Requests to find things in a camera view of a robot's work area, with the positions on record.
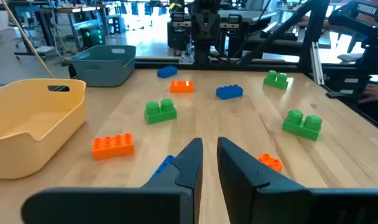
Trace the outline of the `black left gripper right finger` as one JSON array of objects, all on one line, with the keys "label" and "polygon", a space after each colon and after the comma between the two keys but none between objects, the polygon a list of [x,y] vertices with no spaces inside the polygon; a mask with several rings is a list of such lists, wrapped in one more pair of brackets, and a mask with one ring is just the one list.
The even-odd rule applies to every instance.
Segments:
[{"label": "black left gripper right finger", "polygon": [[231,223],[378,223],[378,189],[306,188],[225,137],[217,160]]}]

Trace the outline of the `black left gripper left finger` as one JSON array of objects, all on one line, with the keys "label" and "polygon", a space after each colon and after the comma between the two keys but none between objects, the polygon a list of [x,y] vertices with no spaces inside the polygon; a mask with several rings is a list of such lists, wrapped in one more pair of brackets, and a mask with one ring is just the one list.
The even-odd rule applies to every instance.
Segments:
[{"label": "black left gripper left finger", "polygon": [[201,138],[143,186],[57,187],[21,207],[24,223],[198,223],[203,172]]}]

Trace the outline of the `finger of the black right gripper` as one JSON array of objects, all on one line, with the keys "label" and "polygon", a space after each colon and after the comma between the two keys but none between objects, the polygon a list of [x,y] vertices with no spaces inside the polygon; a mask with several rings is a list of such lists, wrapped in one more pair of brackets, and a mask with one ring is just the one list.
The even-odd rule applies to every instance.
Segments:
[{"label": "finger of the black right gripper", "polygon": [[206,22],[208,20],[207,12],[197,14],[197,23],[199,26],[200,35],[208,35],[208,28]]},{"label": "finger of the black right gripper", "polygon": [[220,16],[218,13],[212,13],[208,16],[208,33],[217,35],[219,33]]}]

